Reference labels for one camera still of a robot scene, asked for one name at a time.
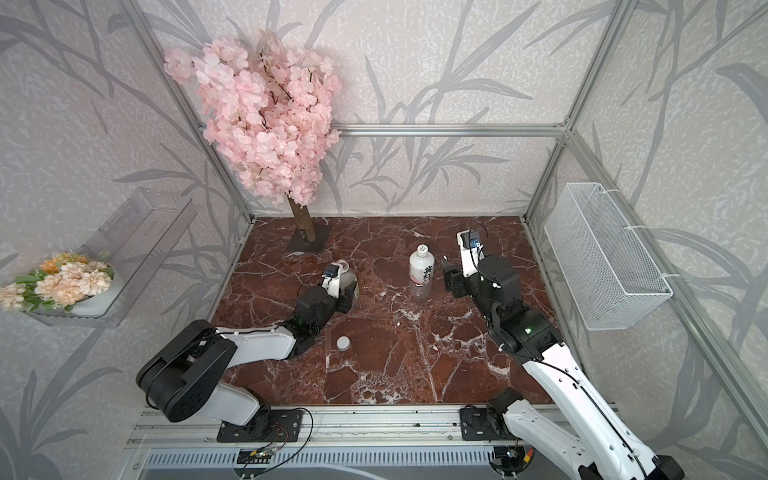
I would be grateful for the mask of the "small clear bottle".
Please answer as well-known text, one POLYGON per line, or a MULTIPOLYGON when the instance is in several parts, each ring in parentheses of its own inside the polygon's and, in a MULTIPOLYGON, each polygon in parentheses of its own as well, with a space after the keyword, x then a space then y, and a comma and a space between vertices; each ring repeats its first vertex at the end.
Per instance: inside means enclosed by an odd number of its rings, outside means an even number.
POLYGON ((357 275, 356 275, 356 273, 355 273, 355 272, 354 272, 354 271, 351 269, 351 267, 350 267, 350 264, 349 264, 349 271, 348 271, 348 272, 346 272, 346 273, 345 273, 345 274, 344 274, 344 275, 341 277, 341 287, 345 287, 345 286, 347 286, 347 285, 348 285, 349 283, 351 283, 352 281, 357 281, 357 282, 358 282, 358 278, 357 278, 357 275))

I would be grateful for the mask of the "grey bottle cap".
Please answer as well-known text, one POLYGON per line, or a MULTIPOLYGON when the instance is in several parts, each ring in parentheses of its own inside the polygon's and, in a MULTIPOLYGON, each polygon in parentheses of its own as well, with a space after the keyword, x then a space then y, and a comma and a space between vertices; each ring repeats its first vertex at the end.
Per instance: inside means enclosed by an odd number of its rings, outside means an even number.
POLYGON ((347 336, 340 336, 336 341, 336 347, 339 351, 347 351, 351 347, 351 340, 347 336))

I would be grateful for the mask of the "white labelled plastic bottle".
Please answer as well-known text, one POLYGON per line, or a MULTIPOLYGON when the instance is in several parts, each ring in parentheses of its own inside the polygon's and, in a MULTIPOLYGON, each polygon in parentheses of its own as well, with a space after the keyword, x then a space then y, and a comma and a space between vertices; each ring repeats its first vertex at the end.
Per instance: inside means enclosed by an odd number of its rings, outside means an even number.
POLYGON ((411 295, 426 302, 431 295, 435 259, 426 244, 419 245, 409 257, 409 289, 411 295))

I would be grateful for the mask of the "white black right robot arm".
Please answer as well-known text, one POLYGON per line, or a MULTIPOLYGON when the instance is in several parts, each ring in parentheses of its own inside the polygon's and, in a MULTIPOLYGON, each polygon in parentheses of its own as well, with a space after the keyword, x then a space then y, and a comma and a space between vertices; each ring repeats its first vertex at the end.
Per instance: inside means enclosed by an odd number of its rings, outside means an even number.
POLYGON ((492 432, 512 436, 544 455, 571 479, 682 479, 683 468, 655 453, 619 418, 579 367, 559 330, 522 296, 518 272, 499 256, 458 267, 441 261, 445 288, 470 298, 499 350, 518 361, 558 406, 569 429, 506 389, 488 402, 492 432))

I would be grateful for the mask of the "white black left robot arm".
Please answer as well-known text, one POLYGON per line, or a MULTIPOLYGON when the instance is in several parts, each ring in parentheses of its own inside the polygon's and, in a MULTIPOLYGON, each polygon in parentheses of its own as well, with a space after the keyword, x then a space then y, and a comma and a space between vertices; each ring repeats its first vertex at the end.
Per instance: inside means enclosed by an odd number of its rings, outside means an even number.
POLYGON ((246 426, 268 411, 249 390, 224 380, 237 366, 294 359, 309 350, 336 313, 346 314, 359 297, 356 280, 307 289, 291 318, 256 329, 216 328, 195 320, 171 339, 137 373, 147 404, 178 423, 202 415, 246 426))

